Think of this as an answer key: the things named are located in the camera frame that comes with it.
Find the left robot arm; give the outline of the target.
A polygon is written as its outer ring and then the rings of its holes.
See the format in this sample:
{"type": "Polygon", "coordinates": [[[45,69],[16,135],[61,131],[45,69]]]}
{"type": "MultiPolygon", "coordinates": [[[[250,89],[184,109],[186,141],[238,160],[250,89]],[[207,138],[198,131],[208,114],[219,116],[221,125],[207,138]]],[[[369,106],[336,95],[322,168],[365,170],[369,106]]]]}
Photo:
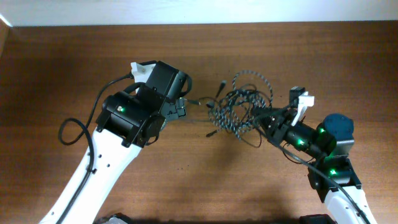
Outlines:
{"type": "Polygon", "coordinates": [[[186,115],[192,78],[162,61],[131,63],[134,83],[109,95],[93,133],[82,132],[88,148],[63,192],[41,223],[93,223],[111,189],[142,148],[186,115]]]}

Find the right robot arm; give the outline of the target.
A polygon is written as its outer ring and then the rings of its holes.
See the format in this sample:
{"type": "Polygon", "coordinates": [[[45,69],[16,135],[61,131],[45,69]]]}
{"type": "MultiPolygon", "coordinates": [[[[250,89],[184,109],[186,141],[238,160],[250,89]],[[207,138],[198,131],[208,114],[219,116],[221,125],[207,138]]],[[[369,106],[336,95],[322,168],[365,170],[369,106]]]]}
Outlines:
{"type": "Polygon", "coordinates": [[[301,223],[375,223],[366,194],[349,159],[353,120],[328,115],[316,128],[296,120],[295,108],[252,111],[262,135],[285,155],[308,169],[308,181],[329,213],[300,217],[301,223]]]}

